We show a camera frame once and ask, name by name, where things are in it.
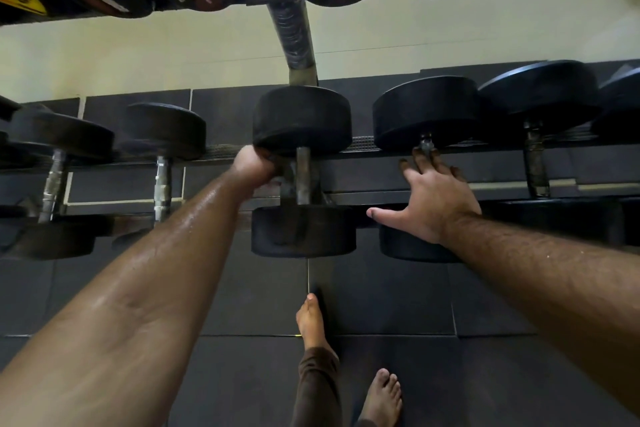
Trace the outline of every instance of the brown pants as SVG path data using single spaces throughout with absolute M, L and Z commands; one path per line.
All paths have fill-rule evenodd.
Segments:
M 338 393 L 340 362 L 324 348 L 310 348 L 300 361 L 298 394 L 291 427 L 342 427 L 342 406 Z M 376 427 L 359 420 L 354 427 Z

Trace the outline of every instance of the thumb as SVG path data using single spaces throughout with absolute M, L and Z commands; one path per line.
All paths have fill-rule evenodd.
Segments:
M 386 227 L 400 229 L 402 225 L 402 211 L 369 208 L 367 210 L 367 216 L 369 216 L 373 221 L 377 221 L 380 225 L 385 225 Z

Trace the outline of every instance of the foot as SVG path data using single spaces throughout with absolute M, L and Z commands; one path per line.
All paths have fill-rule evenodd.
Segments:
M 332 350 L 324 337 L 322 312 L 320 312 L 316 294 L 307 296 L 307 300 L 305 300 L 305 303 L 302 304 L 296 314 L 296 322 L 298 323 L 302 340 L 305 342 L 305 351 L 310 348 L 324 348 L 331 351 L 338 358 L 338 355 L 335 354 L 335 351 Z
M 373 379 L 360 418 L 376 427 L 394 427 L 402 410 L 402 391 L 396 375 L 382 368 Z

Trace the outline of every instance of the hand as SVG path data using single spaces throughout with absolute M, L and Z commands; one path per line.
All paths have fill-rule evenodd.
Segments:
M 228 174 L 243 201 L 252 197 L 256 188 L 267 184 L 276 175 L 276 166 L 268 158 L 268 150 L 252 145 L 244 146 L 236 155 Z
M 430 157 L 419 149 L 413 150 L 413 160 L 419 171 L 406 160 L 400 161 L 404 178 L 411 186 L 411 198 L 405 209 L 369 208 L 367 216 L 381 225 L 411 233 L 430 243 L 442 243 L 445 226 L 456 216 L 482 212 L 460 169 L 448 167 L 436 150 Z

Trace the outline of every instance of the cream wall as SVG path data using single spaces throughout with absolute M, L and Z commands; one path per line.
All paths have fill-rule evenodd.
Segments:
M 364 0 L 308 5 L 320 79 L 534 59 L 640 58 L 640 0 Z M 16 101 L 286 83 L 265 7 L 0 27 Z

